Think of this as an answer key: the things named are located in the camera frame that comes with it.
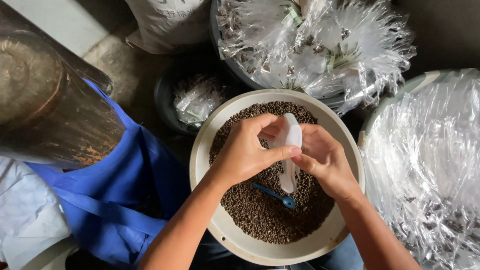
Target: person's left hand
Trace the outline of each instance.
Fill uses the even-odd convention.
[[[244,119],[231,128],[230,135],[208,174],[219,174],[226,188],[243,182],[273,163],[301,154],[296,146],[266,149],[258,138],[273,139],[285,119],[271,113]]]

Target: hand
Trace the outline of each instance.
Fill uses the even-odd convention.
[[[300,124],[304,154],[292,158],[302,170],[315,176],[324,191],[336,201],[362,194],[342,145],[320,125]]]
[[[219,173],[220,181],[226,188],[243,182],[273,163],[294,157],[301,153],[296,146],[266,149],[258,138],[272,139],[271,133],[278,134],[285,119],[271,113],[244,119],[232,126],[230,135],[210,167],[209,174]]]

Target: blue spoon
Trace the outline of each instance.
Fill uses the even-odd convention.
[[[261,189],[261,190],[265,191],[267,194],[272,195],[273,197],[281,200],[283,202],[283,205],[285,205],[286,207],[288,207],[288,208],[294,208],[295,207],[295,201],[292,198],[290,198],[290,197],[282,198],[280,195],[277,195],[275,192],[273,192],[270,189],[268,189],[266,187],[263,187],[259,184],[252,183],[252,185],[254,187],[258,188],[258,189]]]

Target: clear plastic bag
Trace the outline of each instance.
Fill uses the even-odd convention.
[[[388,0],[347,0],[338,8],[335,0],[312,0],[300,25],[291,6],[290,0],[221,1],[220,54],[264,87],[301,87],[318,99],[344,93],[340,114],[375,104],[384,90],[397,92],[416,51],[406,17],[391,11]]]
[[[227,86],[215,75],[196,75],[180,81],[175,91],[174,106],[179,120],[194,127],[201,127],[208,116],[225,101]]]
[[[480,268],[480,72],[388,105],[361,147],[367,194],[423,269]]]

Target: blue apron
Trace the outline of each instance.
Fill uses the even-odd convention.
[[[134,269],[153,238],[190,194],[188,170],[148,130],[136,124],[95,84],[85,80],[117,112],[126,131],[98,163],[72,172],[28,163],[61,199],[81,248],[121,269]],[[139,213],[155,192],[163,219]]]

